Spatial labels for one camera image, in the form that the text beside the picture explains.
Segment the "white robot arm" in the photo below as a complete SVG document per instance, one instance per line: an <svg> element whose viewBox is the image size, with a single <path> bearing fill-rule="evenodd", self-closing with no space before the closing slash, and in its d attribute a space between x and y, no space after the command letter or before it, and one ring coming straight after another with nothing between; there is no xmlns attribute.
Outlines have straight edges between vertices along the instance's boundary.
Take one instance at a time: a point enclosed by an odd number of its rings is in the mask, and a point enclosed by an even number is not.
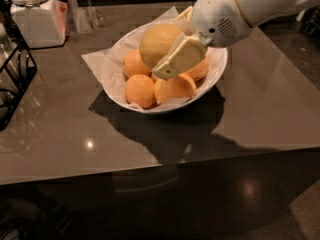
<svg viewBox="0 0 320 240"><path fill-rule="evenodd" d="M318 4L319 0L197 0L187 21L190 32L179 35L152 72L172 79L201 62L208 48L227 48L273 18Z"/></svg>

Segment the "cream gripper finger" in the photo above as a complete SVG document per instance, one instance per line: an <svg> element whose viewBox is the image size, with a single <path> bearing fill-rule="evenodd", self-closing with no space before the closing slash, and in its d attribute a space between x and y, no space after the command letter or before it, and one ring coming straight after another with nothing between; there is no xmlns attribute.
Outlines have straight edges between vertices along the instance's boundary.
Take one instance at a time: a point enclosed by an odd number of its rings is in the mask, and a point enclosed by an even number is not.
<svg viewBox="0 0 320 240"><path fill-rule="evenodd" d="M160 79L175 78L200 63L206 52L207 47L202 43L199 34L187 36L182 33L152 72Z"/></svg>
<svg viewBox="0 0 320 240"><path fill-rule="evenodd" d="M193 7L189 6L173 20L173 23L178 26L186 35L192 35L194 33L194 28L190 20L192 10Z"/></svg>

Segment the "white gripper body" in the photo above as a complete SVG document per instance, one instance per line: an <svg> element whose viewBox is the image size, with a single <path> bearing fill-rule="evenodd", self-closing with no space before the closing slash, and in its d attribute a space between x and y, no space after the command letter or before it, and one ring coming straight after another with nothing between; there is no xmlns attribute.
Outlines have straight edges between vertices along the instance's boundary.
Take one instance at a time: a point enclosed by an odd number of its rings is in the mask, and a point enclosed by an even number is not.
<svg viewBox="0 0 320 240"><path fill-rule="evenodd" d="M229 47L252 32L240 0L197 0L191 23L203 44L209 47Z"/></svg>

